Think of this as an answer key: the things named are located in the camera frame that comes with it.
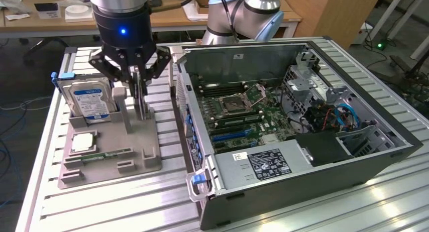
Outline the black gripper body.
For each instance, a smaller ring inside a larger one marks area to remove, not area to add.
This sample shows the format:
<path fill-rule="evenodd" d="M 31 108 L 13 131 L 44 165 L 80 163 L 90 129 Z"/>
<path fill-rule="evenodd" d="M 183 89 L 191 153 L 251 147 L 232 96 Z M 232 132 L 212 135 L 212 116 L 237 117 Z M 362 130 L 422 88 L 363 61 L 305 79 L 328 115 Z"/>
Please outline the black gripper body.
<path fill-rule="evenodd" d="M 101 38 L 101 54 L 118 65 L 145 64 L 156 51 L 150 35 L 149 6 L 112 13 L 93 6 Z"/>

